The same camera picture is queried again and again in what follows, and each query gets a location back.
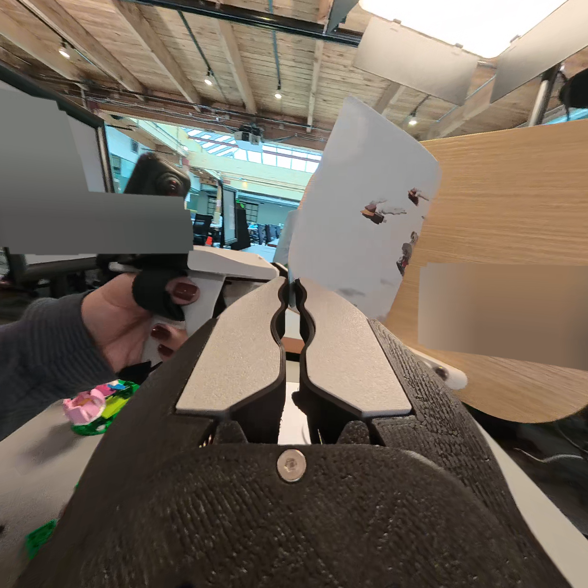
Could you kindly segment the large black framed monitor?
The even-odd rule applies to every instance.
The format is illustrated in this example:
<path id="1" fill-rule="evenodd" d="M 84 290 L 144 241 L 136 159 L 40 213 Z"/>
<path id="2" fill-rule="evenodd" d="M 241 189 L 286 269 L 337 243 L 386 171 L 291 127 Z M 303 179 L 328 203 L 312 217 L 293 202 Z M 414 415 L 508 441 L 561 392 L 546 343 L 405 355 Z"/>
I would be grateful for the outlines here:
<path id="1" fill-rule="evenodd" d="M 55 102 L 69 117 L 89 191 L 114 192 L 105 124 L 99 117 L 38 84 L 33 78 L 20 73 L 4 61 L 1 61 L 1 87 Z M 95 254 L 24 255 L 13 254 L 6 247 L 2 248 L 2 253 L 8 265 L 8 273 L 2 280 L 3 285 L 35 292 L 47 282 L 53 298 L 65 296 L 70 286 L 83 292 L 86 289 L 86 273 L 98 267 Z"/>

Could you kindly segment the small green toy brick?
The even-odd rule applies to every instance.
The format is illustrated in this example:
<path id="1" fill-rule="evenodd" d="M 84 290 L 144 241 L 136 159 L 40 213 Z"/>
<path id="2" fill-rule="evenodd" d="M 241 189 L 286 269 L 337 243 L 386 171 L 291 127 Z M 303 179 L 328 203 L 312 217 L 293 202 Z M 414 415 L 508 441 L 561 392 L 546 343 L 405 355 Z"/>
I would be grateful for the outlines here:
<path id="1" fill-rule="evenodd" d="M 33 559 L 34 556 L 39 552 L 40 548 L 45 545 L 52 537 L 57 522 L 57 518 L 48 520 L 43 525 L 37 527 L 35 530 L 26 535 L 25 549 L 29 560 Z"/>

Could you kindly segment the bright ceiling light panel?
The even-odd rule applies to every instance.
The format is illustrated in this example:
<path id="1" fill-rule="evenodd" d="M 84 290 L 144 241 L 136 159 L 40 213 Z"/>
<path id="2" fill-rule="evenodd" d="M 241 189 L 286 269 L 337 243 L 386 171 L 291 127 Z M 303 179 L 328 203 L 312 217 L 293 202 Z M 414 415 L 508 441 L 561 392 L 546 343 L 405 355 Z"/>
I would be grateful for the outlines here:
<path id="1" fill-rule="evenodd" d="M 359 1 L 377 17 L 399 21 L 484 58 L 501 54 L 564 1 Z"/>

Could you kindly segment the pink toy brick flower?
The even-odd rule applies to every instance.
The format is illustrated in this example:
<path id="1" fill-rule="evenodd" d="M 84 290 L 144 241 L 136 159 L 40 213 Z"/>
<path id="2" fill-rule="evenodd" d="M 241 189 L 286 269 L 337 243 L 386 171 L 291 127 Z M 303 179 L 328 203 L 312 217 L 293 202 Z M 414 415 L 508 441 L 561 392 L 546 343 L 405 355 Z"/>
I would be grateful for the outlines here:
<path id="1" fill-rule="evenodd" d="M 64 399 L 63 413 L 74 426 L 89 424 L 102 415 L 109 394 L 110 388 L 107 385 L 101 385 L 81 392 L 74 398 Z"/>

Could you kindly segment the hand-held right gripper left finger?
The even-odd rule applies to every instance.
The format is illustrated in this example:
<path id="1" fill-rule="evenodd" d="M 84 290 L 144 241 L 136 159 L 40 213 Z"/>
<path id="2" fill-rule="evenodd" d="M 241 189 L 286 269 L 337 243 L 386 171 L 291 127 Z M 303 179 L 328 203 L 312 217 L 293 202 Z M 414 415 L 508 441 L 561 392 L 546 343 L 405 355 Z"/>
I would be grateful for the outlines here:
<path id="1" fill-rule="evenodd" d="M 248 442 L 278 441 L 286 399 L 287 293 L 287 278 L 278 276 L 218 317 L 176 413 L 235 421 Z"/>

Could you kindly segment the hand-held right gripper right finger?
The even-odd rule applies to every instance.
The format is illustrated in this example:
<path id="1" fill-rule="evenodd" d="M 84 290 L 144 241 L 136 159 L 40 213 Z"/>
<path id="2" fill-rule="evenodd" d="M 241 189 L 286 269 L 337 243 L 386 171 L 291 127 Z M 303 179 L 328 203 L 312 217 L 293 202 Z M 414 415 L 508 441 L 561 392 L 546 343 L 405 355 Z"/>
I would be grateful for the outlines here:
<path id="1" fill-rule="evenodd" d="M 412 404 L 369 319 L 340 295 L 308 278 L 294 283 L 300 315 L 300 386 L 295 405 L 312 443 L 336 443 L 345 426 L 405 417 Z"/>

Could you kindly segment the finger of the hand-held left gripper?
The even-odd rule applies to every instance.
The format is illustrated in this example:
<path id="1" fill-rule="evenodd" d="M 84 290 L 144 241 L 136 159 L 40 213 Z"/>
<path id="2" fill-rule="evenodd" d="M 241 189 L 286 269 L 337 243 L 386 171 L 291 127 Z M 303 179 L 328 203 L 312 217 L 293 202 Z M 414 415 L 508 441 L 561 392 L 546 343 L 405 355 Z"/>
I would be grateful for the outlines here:
<path id="1" fill-rule="evenodd" d="M 188 269 L 258 282 L 280 276 L 279 269 L 259 254 L 209 246 L 195 246 L 188 252 Z"/>

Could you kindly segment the background monitor with stand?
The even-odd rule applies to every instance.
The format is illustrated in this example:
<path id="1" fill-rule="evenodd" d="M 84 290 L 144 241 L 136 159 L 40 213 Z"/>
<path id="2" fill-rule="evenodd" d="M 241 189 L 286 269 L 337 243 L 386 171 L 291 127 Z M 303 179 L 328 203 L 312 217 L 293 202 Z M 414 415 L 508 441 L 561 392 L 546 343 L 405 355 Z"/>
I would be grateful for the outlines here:
<path id="1" fill-rule="evenodd" d="M 220 246 L 233 251 L 244 251 L 251 246 L 246 210 L 238 200 L 234 188 L 221 183 Z"/>

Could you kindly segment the white printed instruction paper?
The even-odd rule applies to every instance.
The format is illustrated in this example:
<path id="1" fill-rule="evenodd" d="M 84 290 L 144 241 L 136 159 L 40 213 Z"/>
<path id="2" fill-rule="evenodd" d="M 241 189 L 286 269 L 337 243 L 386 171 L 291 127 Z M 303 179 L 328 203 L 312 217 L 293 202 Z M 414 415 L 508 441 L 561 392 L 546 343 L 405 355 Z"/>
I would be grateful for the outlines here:
<path id="1" fill-rule="evenodd" d="M 345 99 L 293 224 L 291 280 L 309 278 L 384 321 L 441 176 L 421 143 Z"/>

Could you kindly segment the grey hanging acoustic panel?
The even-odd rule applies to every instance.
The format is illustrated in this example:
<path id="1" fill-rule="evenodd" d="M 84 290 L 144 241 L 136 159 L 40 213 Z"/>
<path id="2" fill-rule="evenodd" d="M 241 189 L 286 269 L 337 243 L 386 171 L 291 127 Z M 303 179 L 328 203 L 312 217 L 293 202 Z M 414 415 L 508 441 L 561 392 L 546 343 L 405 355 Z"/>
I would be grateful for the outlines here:
<path id="1" fill-rule="evenodd" d="M 356 50 L 354 67 L 462 106 L 480 57 L 401 25 L 373 16 Z"/>
<path id="2" fill-rule="evenodd" d="M 586 46 L 587 1 L 566 1 L 499 55 L 489 102 L 502 99 Z"/>

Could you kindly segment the person's left hand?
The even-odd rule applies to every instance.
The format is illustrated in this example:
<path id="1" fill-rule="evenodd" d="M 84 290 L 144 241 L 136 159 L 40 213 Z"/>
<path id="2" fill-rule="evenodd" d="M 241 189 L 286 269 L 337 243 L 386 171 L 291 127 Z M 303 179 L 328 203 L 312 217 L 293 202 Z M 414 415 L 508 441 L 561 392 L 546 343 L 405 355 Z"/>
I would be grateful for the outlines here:
<path id="1" fill-rule="evenodd" d="M 82 321 L 114 372 L 138 364 L 148 341 L 168 360 L 188 340 L 185 329 L 153 323 L 133 297 L 137 273 L 123 273 L 83 298 Z"/>

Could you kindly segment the wooden divider panel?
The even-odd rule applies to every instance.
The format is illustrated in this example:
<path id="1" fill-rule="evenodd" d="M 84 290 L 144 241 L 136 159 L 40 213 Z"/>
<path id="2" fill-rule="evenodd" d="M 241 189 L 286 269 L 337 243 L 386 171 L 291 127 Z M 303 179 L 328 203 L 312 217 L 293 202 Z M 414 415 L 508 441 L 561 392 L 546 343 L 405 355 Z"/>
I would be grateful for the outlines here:
<path id="1" fill-rule="evenodd" d="M 427 262 L 587 264 L 587 120 L 423 141 L 442 170 L 385 326 L 458 368 L 462 402 L 493 417 L 553 422 L 587 406 L 587 375 L 514 359 L 432 351 L 417 342 Z"/>

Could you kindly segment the pink green toy flower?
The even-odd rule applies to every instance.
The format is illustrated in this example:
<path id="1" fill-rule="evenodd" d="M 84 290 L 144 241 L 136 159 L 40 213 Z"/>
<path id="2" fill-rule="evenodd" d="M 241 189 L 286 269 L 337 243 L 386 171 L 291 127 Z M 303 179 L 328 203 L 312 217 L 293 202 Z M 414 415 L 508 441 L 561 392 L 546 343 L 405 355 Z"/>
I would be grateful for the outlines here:
<path id="1" fill-rule="evenodd" d="M 80 426 L 70 424 L 71 430 L 78 436 L 103 435 L 129 399 L 139 389 L 138 384 L 122 379 L 113 380 L 102 385 L 107 385 L 110 388 L 105 410 L 99 418 L 89 424 Z"/>

